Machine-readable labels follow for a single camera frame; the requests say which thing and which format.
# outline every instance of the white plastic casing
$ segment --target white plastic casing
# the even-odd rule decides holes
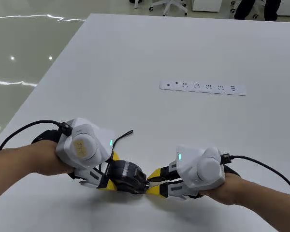
[[[184,183],[193,189],[213,189],[225,181],[220,165],[221,153],[216,147],[206,150],[186,146],[177,147],[176,168]]]
[[[110,158],[112,141],[115,133],[111,130],[100,129],[95,124],[83,118],[69,121],[73,127],[69,137],[62,135],[56,153],[66,164],[87,169],[98,166]]]

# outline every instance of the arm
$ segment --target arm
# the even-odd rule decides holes
[[[0,195],[30,173],[56,175],[73,168],[55,154],[57,144],[43,140],[32,145],[0,151]]]
[[[214,200],[244,206],[280,232],[290,232],[290,195],[226,173],[226,182],[217,189],[200,192]]]

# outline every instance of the white cabinet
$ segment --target white cabinet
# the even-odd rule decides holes
[[[219,12],[222,0],[192,0],[193,11]]]
[[[277,11],[278,15],[290,16],[290,0],[282,0]]]

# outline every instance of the yellow sticker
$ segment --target yellow sticker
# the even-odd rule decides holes
[[[87,156],[87,150],[86,147],[84,146],[84,141],[82,139],[75,140],[73,142],[73,145],[75,147],[78,158],[84,158]]]

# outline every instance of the cable connector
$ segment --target cable connector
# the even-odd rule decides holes
[[[59,129],[65,136],[70,136],[72,134],[73,127],[71,127],[66,122],[61,122],[59,125]]]
[[[227,163],[231,163],[231,156],[229,153],[223,154],[220,156],[221,157],[221,162],[220,164],[227,164]]]

